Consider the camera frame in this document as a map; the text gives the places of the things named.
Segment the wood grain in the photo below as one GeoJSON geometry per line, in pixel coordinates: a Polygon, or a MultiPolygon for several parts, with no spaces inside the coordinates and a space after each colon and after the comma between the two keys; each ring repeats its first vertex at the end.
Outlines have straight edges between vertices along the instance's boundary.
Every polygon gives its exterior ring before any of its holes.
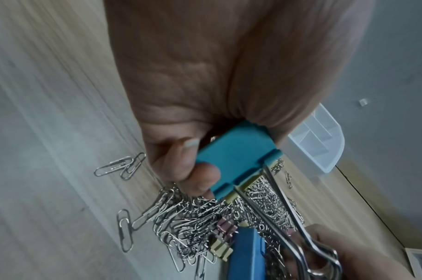
{"type": "MultiPolygon", "coordinates": [[[[145,163],[124,182],[95,168],[144,151],[100,0],[0,1],[0,279],[191,279],[150,227],[118,246],[115,214],[136,217],[161,184],[145,163]]],[[[406,265],[401,245],[334,172],[286,193],[319,222],[406,265]]],[[[285,185],[283,174],[278,175],[285,185]]],[[[220,278],[220,265],[207,279],[220,278]]]]}

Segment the small white object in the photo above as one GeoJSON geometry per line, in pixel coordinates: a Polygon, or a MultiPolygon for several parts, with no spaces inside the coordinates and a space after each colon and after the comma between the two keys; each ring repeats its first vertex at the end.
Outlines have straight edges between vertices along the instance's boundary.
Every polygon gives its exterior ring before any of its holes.
{"type": "Polygon", "coordinates": [[[360,99],[360,101],[358,101],[360,103],[360,106],[366,106],[369,102],[366,98],[360,99]]]}
{"type": "Polygon", "coordinates": [[[319,105],[280,146],[283,153],[306,175],[329,173],[340,159],[345,137],[340,125],[319,105]]]}
{"type": "Polygon", "coordinates": [[[422,280],[422,250],[406,248],[406,254],[415,278],[422,280]]]}

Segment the white container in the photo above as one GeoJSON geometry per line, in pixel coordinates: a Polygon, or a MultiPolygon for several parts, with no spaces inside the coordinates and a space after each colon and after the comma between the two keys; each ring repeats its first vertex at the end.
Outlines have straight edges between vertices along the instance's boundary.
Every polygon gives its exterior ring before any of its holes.
{"type": "Polygon", "coordinates": [[[280,146],[283,153],[306,175],[329,173],[340,159],[345,137],[340,125],[319,105],[280,146]]]}

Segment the human hand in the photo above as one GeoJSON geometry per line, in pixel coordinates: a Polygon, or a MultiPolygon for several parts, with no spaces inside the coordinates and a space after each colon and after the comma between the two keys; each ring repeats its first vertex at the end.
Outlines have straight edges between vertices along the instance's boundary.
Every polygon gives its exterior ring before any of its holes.
{"type": "Polygon", "coordinates": [[[282,141],[330,90],[372,2],[105,0],[154,171],[198,196],[220,178],[217,167],[195,164],[201,139],[247,119],[282,141]]]}
{"type": "MultiPolygon", "coordinates": [[[[314,224],[305,228],[313,239],[337,251],[343,275],[349,280],[414,280],[414,277],[399,262],[369,248],[325,226],[314,224]]],[[[309,268],[322,268],[326,263],[310,252],[297,232],[291,239],[303,248],[309,268]]],[[[297,265],[290,252],[285,250],[285,265],[291,275],[298,275],[297,265]]]]}

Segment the gray wall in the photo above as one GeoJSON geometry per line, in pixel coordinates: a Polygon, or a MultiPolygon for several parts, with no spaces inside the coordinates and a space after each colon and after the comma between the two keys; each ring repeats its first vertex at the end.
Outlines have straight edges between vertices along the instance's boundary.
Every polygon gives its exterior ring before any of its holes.
{"type": "Polygon", "coordinates": [[[422,230],[422,0],[377,1],[359,50],[323,104],[342,126],[344,156],[422,230]],[[362,98],[369,104],[360,107],[362,98]]]}

